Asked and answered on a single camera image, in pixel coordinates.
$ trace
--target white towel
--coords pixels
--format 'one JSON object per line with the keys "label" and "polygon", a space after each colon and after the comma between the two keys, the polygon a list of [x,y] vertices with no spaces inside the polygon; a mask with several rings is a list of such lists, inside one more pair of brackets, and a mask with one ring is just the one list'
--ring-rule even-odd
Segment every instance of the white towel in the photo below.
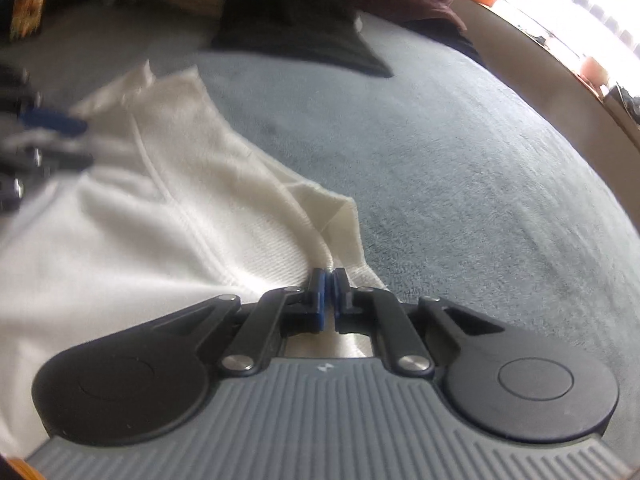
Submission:
{"label": "white towel", "polygon": [[155,80],[145,65],[75,112],[96,164],[52,179],[0,233],[0,452],[46,438],[31,381],[63,349],[219,294],[253,302],[313,267],[382,286],[353,200],[236,134],[196,69]]}

